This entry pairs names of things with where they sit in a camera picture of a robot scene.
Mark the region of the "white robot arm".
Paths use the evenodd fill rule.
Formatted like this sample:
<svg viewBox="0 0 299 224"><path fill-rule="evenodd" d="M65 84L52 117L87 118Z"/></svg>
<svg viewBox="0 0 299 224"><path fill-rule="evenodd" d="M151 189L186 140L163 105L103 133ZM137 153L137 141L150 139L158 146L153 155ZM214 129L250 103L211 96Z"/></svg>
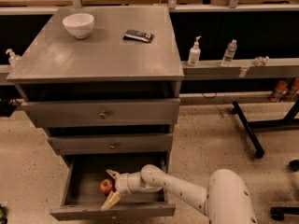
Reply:
<svg viewBox="0 0 299 224"><path fill-rule="evenodd" d="M108 194L102 211L109 210L125 195L165 189L206 216L209 224L258 224L247 185L231 170L214 172L206 188L171 176L152 164L135 173L120 174L109 169L107 173L115 181L115 191Z"/></svg>

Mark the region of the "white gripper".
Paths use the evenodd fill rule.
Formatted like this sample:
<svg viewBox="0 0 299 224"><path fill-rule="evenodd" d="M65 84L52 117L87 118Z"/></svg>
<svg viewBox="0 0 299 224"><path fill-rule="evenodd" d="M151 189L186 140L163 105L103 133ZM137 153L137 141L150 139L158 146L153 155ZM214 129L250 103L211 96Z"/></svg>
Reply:
<svg viewBox="0 0 299 224"><path fill-rule="evenodd" d="M109 210L113 205L118 203L122 195L129 195L138 192L144 187L144 182L140 172L119 174L116 171L107 169L107 173L115 180L115 189L111 191L106 201L101 206L102 211Z"/></svg>

